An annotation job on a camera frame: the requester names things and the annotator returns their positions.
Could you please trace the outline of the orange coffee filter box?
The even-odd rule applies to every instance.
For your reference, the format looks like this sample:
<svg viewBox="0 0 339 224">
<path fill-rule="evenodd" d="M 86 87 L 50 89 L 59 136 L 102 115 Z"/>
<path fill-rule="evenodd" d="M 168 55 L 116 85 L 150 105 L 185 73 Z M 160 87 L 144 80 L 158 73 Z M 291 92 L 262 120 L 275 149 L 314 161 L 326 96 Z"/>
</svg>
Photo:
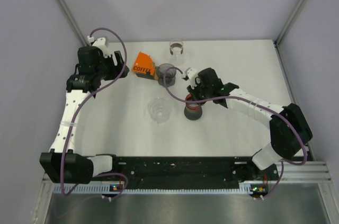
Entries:
<svg viewBox="0 0 339 224">
<path fill-rule="evenodd" d="M 139 52 L 131 71 L 135 73 L 137 77 L 158 80 L 156 68 L 157 66 L 150 55 Z"/>
</svg>

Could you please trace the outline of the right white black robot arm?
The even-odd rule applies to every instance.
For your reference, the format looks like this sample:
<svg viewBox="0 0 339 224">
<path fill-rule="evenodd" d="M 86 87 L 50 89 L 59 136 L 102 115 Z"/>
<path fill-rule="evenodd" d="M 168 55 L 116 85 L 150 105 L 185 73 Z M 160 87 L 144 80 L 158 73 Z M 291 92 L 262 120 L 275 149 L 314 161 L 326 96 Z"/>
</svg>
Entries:
<svg viewBox="0 0 339 224">
<path fill-rule="evenodd" d="M 307 160 L 305 145 L 310 142 L 313 133 L 298 105 L 273 104 L 248 94 L 236 84 L 224 84 L 213 68 L 202 71 L 188 68 L 182 78 L 189 81 L 187 91 L 193 101 L 201 105 L 212 101 L 268 128 L 270 142 L 252 156 L 247 166 L 251 178 L 260 179 L 266 174 L 267 168 L 279 160 L 292 161 L 300 150 L 304 155 L 303 160 Z"/>
</svg>

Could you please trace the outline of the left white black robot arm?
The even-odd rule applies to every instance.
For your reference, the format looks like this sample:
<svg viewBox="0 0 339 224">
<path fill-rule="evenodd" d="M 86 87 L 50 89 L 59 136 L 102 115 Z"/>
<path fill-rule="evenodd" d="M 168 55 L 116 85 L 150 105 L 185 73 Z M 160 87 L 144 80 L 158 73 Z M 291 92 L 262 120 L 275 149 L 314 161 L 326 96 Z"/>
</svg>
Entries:
<svg viewBox="0 0 339 224">
<path fill-rule="evenodd" d="M 103 174 L 114 180 L 120 167 L 114 163 L 112 154 L 86 157 L 82 153 L 83 134 L 88 112 L 96 95 L 129 72 L 127 54 L 115 51 L 105 54 L 101 48 L 79 48 L 76 71 L 66 82 L 66 103 L 60 126 L 50 149 L 41 153 L 40 164 L 54 183 L 87 184 L 92 178 Z"/>
</svg>

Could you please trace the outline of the grey transparent dripper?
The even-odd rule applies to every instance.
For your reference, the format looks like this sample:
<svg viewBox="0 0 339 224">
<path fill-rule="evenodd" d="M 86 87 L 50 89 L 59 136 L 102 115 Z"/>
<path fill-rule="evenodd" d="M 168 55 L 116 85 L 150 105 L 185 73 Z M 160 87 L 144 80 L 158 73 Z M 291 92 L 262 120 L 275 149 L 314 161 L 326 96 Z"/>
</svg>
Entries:
<svg viewBox="0 0 339 224">
<path fill-rule="evenodd" d="M 170 87 L 175 84 L 176 69 L 172 64 L 164 63 L 157 66 L 155 73 L 158 77 L 159 85 Z"/>
</svg>

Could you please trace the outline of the dark carafe with red lid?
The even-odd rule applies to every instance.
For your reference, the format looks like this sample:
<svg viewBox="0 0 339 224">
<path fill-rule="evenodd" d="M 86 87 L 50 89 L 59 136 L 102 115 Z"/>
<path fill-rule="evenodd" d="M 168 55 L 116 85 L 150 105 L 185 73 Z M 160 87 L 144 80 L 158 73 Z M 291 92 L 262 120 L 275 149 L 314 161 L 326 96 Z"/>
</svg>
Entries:
<svg viewBox="0 0 339 224">
<path fill-rule="evenodd" d="M 184 115 L 188 120 L 196 121 L 202 117 L 203 110 L 199 104 L 186 103 Z"/>
</svg>

